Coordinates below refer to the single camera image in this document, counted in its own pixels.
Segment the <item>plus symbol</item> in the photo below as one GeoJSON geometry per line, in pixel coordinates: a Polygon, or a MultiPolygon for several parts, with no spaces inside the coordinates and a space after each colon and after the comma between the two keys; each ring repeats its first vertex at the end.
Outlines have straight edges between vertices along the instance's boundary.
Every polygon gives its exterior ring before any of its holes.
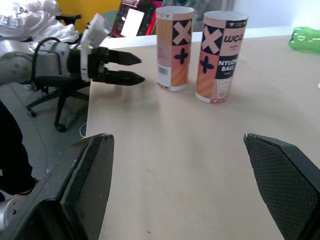
{"type": "Polygon", "coordinates": [[[189,54],[186,53],[185,48],[183,47],[183,48],[181,48],[180,54],[175,55],[174,58],[177,60],[180,60],[180,64],[182,65],[182,64],[184,64],[185,58],[187,58],[188,55],[189,54]]]}
{"type": "Polygon", "coordinates": [[[203,73],[205,74],[208,69],[214,69],[215,67],[209,63],[209,58],[206,56],[204,61],[200,61],[201,66],[203,66],[203,73]]]}

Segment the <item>robotic arm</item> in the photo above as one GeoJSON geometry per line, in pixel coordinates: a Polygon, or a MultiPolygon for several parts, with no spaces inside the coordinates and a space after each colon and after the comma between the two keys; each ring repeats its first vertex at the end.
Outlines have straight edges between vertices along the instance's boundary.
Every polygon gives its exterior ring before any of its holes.
{"type": "Polygon", "coordinates": [[[83,33],[81,50],[70,49],[67,43],[47,41],[35,53],[38,43],[0,41],[0,85],[24,84],[42,78],[52,81],[76,78],[125,86],[142,83],[144,78],[134,72],[111,71],[105,67],[107,63],[127,66],[141,63],[131,53],[99,47],[107,34],[103,17],[96,14],[83,33]]]}

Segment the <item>chair wheel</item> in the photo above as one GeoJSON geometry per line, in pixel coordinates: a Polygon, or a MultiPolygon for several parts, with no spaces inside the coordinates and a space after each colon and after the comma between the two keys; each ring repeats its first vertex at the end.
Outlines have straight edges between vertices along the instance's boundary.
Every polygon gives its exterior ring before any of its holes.
{"type": "Polygon", "coordinates": [[[35,118],[37,116],[35,111],[33,111],[32,109],[28,109],[28,111],[29,111],[29,114],[31,115],[31,117],[35,118]]]}
{"type": "Polygon", "coordinates": [[[67,128],[65,125],[63,124],[58,124],[55,126],[55,129],[59,132],[59,133],[64,133],[65,131],[67,131],[67,128]]]}

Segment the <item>floor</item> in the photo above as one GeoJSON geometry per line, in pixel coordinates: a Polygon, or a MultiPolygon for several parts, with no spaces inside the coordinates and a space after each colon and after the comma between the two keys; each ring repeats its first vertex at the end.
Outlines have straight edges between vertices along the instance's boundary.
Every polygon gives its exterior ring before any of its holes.
{"type": "MultiPolygon", "coordinates": [[[[24,106],[41,96],[41,92],[28,92],[18,83],[0,87],[2,102],[21,128],[23,144],[28,152],[29,163],[33,167],[32,175],[41,178],[46,170],[53,169],[68,146],[81,140],[79,128],[87,121],[88,102],[72,97],[67,99],[60,119],[60,123],[65,124],[67,131],[61,133],[54,127],[58,99],[34,107],[37,116],[31,118],[11,87],[24,106]]],[[[89,95],[89,88],[81,92],[89,95]]],[[[85,135],[86,125],[81,130],[82,135],[85,135]]]]}

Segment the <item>black pants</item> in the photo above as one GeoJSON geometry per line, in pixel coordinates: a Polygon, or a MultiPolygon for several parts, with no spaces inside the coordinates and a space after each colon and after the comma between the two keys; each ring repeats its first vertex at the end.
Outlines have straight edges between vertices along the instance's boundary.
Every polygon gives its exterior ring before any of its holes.
{"type": "Polygon", "coordinates": [[[32,167],[28,154],[22,144],[21,130],[8,111],[0,102],[0,190],[15,195],[30,190],[35,180],[31,177],[32,167]]]}

